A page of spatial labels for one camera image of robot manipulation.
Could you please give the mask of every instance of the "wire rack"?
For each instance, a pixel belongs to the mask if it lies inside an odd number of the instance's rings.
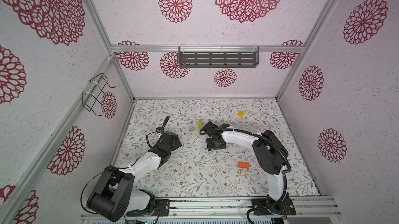
[[[100,84],[102,81],[104,81],[105,83],[104,83],[104,85],[103,85],[102,87],[100,87],[99,84]],[[82,92],[82,106],[83,106],[86,110],[88,110],[89,112],[93,112],[93,113],[94,113],[95,115],[97,115],[97,116],[102,116],[102,115],[100,115],[100,114],[95,113],[95,111],[93,110],[93,107],[94,107],[94,105],[95,105],[96,102],[98,102],[98,103],[101,105],[101,102],[98,100],[98,97],[100,97],[101,93],[105,95],[105,92],[104,92],[104,87],[105,87],[105,86],[108,86],[109,88],[115,88],[116,86],[111,87],[111,86],[108,84],[108,78],[107,78],[107,76],[106,76],[104,73],[100,73],[100,74],[96,75],[96,76],[93,77],[89,82],[95,83],[96,86],[93,88],[93,90],[92,90],[91,92],[87,92],[87,91],[83,91],[83,92]],[[100,92],[98,93],[97,96],[95,96],[95,95],[93,94],[93,92],[94,92],[94,90],[95,90],[96,88],[99,88],[99,89],[100,89]],[[89,101],[90,98],[94,98],[94,102],[93,102],[91,105],[87,104],[87,102]]]

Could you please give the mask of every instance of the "leaf pattern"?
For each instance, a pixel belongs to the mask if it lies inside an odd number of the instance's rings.
[[[245,112],[238,117],[238,112]],[[271,130],[287,149],[292,171],[287,176],[290,195],[319,195],[312,177],[292,138],[277,102],[272,99],[176,99],[138,100],[116,166],[122,167],[144,155],[145,136],[162,126],[179,136],[182,147],[172,152],[167,163],[134,182],[133,190],[146,189],[157,197],[266,196],[267,174],[247,148],[227,144],[227,149],[208,151],[198,121],[230,124],[251,132]],[[158,136],[149,135],[153,145]],[[237,162],[249,162],[245,176],[238,175]]]

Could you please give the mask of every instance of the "floral patterned floor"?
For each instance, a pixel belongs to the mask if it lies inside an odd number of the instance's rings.
[[[237,113],[244,111],[244,116]],[[235,144],[227,149],[208,151],[205,136],[199,135],[198,121],[230,124],[251,132],[272,130],[288,150],[292,171],[290,195],[319,195],[312,177],[294,142],[280,108],[273,99],[176,99],[138,100],[118,154],[116,166],[134,162],[148,150],[146,134],[162,125],[176,133],[182,147],[156,171],[134,182],[133,190],[146,189],[157,197],[266,196],[267,175],[258,165],[252,150]],[[193,132],[190,126],[196,127]],[[158,136],[150,134],[153,145]],[[249,162],[245,176],[238,175],[237,162]]]

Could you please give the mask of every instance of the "lime green rectangular block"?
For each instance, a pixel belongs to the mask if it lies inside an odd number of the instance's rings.
[[[202,125],[203,125],[203,121],[202,120],[198,121],[198,129],[199,130],[202,129]]]

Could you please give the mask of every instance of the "red-orange rectangular block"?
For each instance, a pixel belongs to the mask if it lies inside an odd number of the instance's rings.
[[[239,168],[245,168],[245,169],[249,169],[249,163],[247,162],[238,162],[237,165]]]

